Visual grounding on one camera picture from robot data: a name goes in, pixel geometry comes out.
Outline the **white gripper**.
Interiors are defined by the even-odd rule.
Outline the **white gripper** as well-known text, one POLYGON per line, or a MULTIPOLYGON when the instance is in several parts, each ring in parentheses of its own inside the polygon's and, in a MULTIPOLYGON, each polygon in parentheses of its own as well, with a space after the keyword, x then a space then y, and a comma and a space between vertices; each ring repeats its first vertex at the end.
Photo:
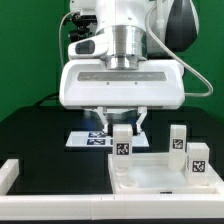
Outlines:
POLYGON ((140 134, 147 108, 177 109, 185 100, 183 67, 175 60, 150 60, 137 70, 107 70, 99 59, 72 60, 62 72, 59 99, 69 109, 95 109, 109 132, 106 109, 137 108, 140 134))

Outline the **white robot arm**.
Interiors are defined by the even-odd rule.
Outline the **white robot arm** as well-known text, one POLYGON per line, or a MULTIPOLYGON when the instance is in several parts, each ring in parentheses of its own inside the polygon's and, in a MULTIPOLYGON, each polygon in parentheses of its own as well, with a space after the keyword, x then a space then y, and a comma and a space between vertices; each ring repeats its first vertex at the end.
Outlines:
POLYGON ((198 36, 192 0, 74 0, 70 17, 81 37, 62 64, 60 103, 111 120, 135 111, 141 131, 149 109, 177 109, 186 97, 207 97, 213 86, 177 54, 198 36))

